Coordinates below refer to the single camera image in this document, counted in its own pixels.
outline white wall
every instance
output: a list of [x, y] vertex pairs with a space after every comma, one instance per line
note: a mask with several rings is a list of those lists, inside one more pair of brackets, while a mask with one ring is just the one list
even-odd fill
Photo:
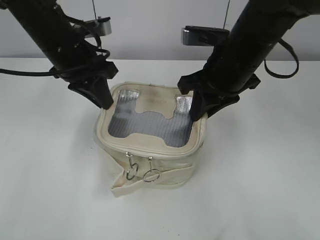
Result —
[[[64, 11], [75, 18], [94, 18], [91, 0], [59, 0]], [[204, 60], [211, 47], [183, 46], [185, 25], [223, 26], [228, 0], [95, 0], [97, 14], [111, 17], [112, 35], [103, 46], [115, 59]], [[231, 29], [247, 0], [231, 0], [227, 29]], [[301, 60], [320, 60], [320, 16], [301, 20], [284, 39]], [[7, 10], [0, 11], [0, 57], [43, 57], [35, 43]], [[290, 60], [277, 47], [269, 56]]]

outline black strap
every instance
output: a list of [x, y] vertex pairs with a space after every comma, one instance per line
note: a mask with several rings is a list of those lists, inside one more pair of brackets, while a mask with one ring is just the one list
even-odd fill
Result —
[[289, 51], [289, 53], [292, 55], [292, 57], [294, 58], [295, 62], [296, 62], [296, 70], [292, 73], [292, 74], [289, 74], [289, 75], [281, 75], [281, 74], [277, 74], [273, 71], [271, 71], [268, 66], [267, 66], [267, 62], [266, 60], [264, 60], [264, 68], [266, 70], [266, 72], [268, 74], [270, 74], [272, 77], [274, 78], [277, 78], [277, 79], [289, 79], [289, 78], [292, 78], [294, 75], [297, 74], [297, 72], [299, 71], [299, 67], [300, 67], [300, 64], [299, 64], [299, 59], [298, 59], [298, 56], [296, 55], [294, 49], [292, 46], [290, 46], [287, 42], [285, 42], [283, 39], [280, 39], [279, 41], [279, 44], [284, 47], [286, 50]]

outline cream canvas bag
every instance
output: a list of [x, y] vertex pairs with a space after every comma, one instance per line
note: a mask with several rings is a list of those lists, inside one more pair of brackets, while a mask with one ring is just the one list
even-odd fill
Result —
[[124, 83], [111, 90], [94, 139], [113, 177], [112, 193], [139, 188], [175, 189], [192, 176], [206, 133], [207, 116], [192, 122], [192, 94], [178, 88]]

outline white tabletop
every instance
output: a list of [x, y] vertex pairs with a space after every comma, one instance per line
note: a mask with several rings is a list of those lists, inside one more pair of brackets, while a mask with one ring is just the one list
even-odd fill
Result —
[[[174, 86], [203, 61], [116, 60], [125, 81]], [[0, 67], [47, 71], [46, 59]], [[292, 62], [272, 62], [280, 73]], [[202, 160], [177, 190], [115, 198], [93, 142], [99, 109], [53, 77], [0, 79], [1, 240], [320, 239], [320, 62], [262, 83], [208, 121]]]

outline black robotic arm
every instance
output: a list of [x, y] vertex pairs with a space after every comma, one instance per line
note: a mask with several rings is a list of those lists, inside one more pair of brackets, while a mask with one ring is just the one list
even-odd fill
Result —
[[233, 29], [187, 26], [185, 45], [213, 45], [202, 70], [183, 76], [178, 86], [183, 94], [194, 90], [190, 115], [197, 121], [237, 103], [239, 94], [254, 89], [260, 80], [254, 74], [280, 42], [294, 54], [282, 36], [298, 20], [320, 14], [319, 0], [249, 0]]
[[[109, 109], [113, 99], [107, 79], [112, 79], [118, 70], [113, 62], [106, 61], [109, 52], [101, 49], [97, 30], [109, 18], [83, 22], [68, 17], [57, 0], [0, 0], [0, 8], [10, 10], [54, 65], [49, 73], [5, 69], [0, 73], [60, 77], [70, 83], [69, 89], [98, 107]], [[260, 80], [254, 72], [274, 46], [280, 42], [290, 50], [281, 40], [286, 31], [298, 20], [318, 14], [320, 0], [249, 0], [231, 32], [187, 26], [184, 44], [215, 46], [203, 69], [183, 76], [178, 83], [182, 94], [194, 91], [192, 120], [197, 121], [206, 113], [212, 116], [237, 103], [241, 92], [257, 87]], [[85, 41], [88, 36], [95, 37], [97, 46]]]

